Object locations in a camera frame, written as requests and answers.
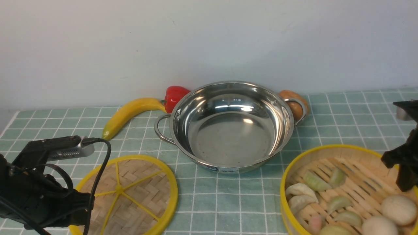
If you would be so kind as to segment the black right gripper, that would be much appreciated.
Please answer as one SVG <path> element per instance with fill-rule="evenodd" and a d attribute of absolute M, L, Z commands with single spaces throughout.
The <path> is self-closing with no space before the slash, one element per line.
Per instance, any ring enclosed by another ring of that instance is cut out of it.
<path fill-rule="evenodd" d="M 411 190 L 418 185 L 418 131 L 410 132 L 406 143 L 386 151 L 381 161 L 387 168 L 398 165 L 396 184 L 402 192 Z"/>

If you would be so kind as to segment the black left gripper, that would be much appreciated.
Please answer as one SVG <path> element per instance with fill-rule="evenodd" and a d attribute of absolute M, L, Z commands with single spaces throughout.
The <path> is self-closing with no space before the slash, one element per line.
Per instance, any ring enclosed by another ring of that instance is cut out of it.
<path fill-rule="evenodd" d="M 1 218 L 27 230 L 84 226 L 90 229 L 96 186 L 82 193 L 49 154 L 20 154 L 12 163 L 1 156 Z"/>

